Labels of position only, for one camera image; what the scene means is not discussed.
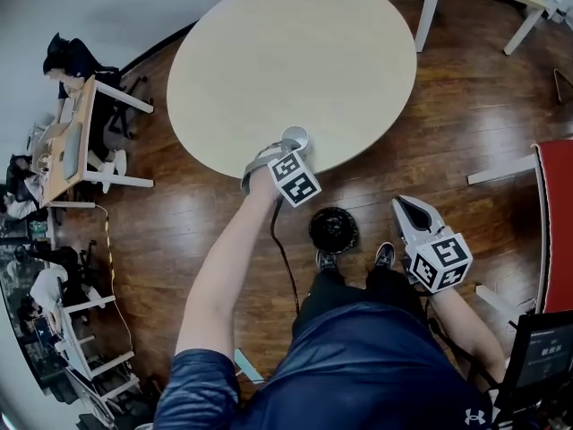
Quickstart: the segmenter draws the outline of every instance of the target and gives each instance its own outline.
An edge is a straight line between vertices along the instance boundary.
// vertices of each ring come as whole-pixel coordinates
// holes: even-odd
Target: blue t-shirt
[[[244,408],[231,360],[203,349],[173,362],[155,430],[486,430],[491,403],[411,314],[375,303],[309,322]]]

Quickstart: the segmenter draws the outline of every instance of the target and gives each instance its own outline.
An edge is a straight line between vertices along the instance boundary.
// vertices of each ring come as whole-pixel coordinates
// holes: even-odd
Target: white wall
[[[198,20],[220,0],[0,0],[0,179],[34,122],[56,106],[42,75],[50,39],[82,39],[104,65],[123,67]]]

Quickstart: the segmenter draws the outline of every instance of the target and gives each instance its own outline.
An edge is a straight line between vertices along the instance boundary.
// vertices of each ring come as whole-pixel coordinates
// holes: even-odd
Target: under armour logo
[[[482,426],[485,424],[485,419],[483,418],[484,415],[485,413],[483,411],[478,411],[477,416],[472,416],[472,410],[466,409],[466,425],[469,426],[470,421],[477,420],[479,425]]]

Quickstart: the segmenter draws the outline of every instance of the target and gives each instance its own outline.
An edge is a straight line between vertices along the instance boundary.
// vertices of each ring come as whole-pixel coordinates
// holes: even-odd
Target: monitor screen
[[[532,331],[517,387],[538,383],[570,369],[573,326]]]

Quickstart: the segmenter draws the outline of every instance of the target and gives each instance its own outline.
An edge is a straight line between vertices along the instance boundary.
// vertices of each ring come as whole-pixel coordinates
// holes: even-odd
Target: round table
[[[333,168],[394,123],[415,80],[410,29],[388,0],[223,0],[179,48],[167,109],[201,163],[241,177],[291,125]]]

